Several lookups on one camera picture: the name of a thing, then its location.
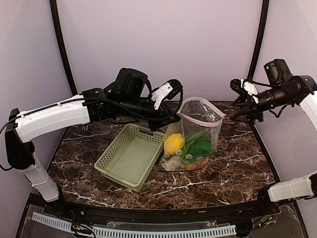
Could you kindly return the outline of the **beige plastic basket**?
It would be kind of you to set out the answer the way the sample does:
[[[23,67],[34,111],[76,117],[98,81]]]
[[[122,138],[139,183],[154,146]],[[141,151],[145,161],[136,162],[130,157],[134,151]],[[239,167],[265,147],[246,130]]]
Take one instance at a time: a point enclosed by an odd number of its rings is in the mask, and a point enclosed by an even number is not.
[[[105,178],[140,192],[164,143],[165,134],[127,124],[94,164]]]

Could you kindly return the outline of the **green white bok choy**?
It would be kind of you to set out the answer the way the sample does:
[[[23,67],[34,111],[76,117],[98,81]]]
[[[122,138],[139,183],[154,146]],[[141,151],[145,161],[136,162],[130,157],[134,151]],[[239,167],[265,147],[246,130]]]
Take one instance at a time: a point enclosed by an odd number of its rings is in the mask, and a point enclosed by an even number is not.
[[[210,155],[212,143],[209,139],[205,139],[203,135],[195,135],[185,139],[185,146],[182,149],[181,159],[189,156],[189,159],[195,159],[199,156],[206,157]]]

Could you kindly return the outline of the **right black frame post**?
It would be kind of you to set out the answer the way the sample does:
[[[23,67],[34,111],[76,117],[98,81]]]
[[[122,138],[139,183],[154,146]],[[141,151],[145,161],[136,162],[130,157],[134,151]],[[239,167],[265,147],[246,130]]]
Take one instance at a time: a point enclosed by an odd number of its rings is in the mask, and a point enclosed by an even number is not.
[[[262,42],[264,38],[264,32],[265,32],[265,26],[266,26],[266,20],[268,15],[268,9],[269,9],[269,0],[263,0],[262,1],[262,7],[261,7],[261,13],[260,13],[260,20],[259,20],[259,26],[257,31],[257,37],[255,41],[254,51],[247,75],[247,79],[252,81],[255,75],[255,71],[257,68],[260,51],[262,48]]]

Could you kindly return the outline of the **clear zip top bag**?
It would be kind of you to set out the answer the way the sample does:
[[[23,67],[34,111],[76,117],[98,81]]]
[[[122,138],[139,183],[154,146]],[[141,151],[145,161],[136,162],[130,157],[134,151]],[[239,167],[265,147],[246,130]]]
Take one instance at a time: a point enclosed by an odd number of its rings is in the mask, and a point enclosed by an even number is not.
[[[177,115],[180,121],[170,124],[165,132],[159,167],[165,172],[200,169],[217,149],[225,114],[204,98],[190,97]]]

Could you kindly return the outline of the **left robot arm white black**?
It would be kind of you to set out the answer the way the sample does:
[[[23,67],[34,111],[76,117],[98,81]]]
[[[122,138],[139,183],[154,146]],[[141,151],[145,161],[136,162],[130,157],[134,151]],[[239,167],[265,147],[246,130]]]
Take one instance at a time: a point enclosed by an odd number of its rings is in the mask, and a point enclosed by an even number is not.
[[[31,111],[13,109],[4,134],[7,161],[11,169],[21,171],[28,181],[50,203],[59,216],[66,216],[70,206],[61,189],[40,164],[33,139],[73,125],[128,117],[146,121],[150,130],[178,122],[177,110],[165,100],[183,97],[183,86],[177,79],[152,88],[148,76],[136,69],[122,68],[115,81],[106,88],[83,91],[64,101]]]

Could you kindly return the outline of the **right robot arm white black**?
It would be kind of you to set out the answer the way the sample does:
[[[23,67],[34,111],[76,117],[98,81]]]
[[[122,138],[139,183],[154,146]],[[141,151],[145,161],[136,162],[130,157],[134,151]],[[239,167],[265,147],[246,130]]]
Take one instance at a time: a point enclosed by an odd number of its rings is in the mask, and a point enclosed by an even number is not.
[[[264,120],[264,112],[276,118],[274,112],[280,107],[300,106],[313,126],[317,125],[317,83],[308,75],[293,75],[284,59],[275,59],[264,65],[269,83],[267,90],[259,92],[257,82],[251,79],[233,79],[230,88],[238,93],[235,105],[239,107],[231,120],[254,124]],[[253,211],[263,215],[279,202],[297,199],[311,199],[317,196],[317,174],[312,172],[300,178],[271,183],[258,192]]]

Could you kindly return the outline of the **right clear acrylic plate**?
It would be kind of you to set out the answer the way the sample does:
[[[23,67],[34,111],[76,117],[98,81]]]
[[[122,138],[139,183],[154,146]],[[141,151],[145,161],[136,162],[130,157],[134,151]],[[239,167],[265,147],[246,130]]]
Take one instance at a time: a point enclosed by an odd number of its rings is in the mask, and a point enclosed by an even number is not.
[[[299,217],[293,203],[279,207],[271,224],[252,231],[248,238],[304,238]]]

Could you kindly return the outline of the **yellow lemon top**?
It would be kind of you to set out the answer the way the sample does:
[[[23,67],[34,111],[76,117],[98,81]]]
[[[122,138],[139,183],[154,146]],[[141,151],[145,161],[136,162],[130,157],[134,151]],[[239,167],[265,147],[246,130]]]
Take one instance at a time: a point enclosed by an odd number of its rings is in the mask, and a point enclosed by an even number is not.
[[[184,147],[185,140],[180,133],[174,133],[170,135],[164,143],[164,151],[169,155],[174,155],[177,150],[181,150]]]

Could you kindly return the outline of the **black curved front rail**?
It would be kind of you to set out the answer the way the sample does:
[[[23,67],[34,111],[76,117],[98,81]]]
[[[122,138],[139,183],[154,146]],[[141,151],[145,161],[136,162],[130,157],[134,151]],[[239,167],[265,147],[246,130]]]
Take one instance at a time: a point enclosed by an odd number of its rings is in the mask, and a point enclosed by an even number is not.
[[[110,221],[146,224],[217,221],[219,224],[239,224],[249,223],[253,218],[259,217],[254,211],[257,205],[256,201],[219,207],[181,210],[106,208],[67,201],[65,201],[64,204],[66,208],[69,209],[64,217],[67,219],[74,217],[74,221],[84,224],[106,224]]]

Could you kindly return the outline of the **left clear acrylic plate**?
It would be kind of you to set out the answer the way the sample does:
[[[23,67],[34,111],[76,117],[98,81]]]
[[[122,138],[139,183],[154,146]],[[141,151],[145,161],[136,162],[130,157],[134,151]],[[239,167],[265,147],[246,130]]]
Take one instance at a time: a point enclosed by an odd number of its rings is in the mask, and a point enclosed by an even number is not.
[[[47,223],[40,223],[33,220],[33,213],[43,214],[46,217],[57,219],[48,213],[45,208],[36,205],[26,205],[16,232],[16,238],[73,238],[74,236],[66,231],[50,227]]]

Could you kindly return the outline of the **clear acrylic plate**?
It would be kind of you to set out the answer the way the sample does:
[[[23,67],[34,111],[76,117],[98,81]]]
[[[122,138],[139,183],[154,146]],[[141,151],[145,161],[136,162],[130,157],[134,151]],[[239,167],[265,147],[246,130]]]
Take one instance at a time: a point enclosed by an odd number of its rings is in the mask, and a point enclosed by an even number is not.
[[[279,207],[271,224],[252,231],[248,238],[304,238],[299,217],[293,203]]]
[[[43,214],[46,217],[57,219],[48,213],[45,208],[36,205],[26,205],[16,232],[16,238],[73,238],[74,236],[66,231],[50,227],[47,223],[40,223],[33,220],[33,213]]]

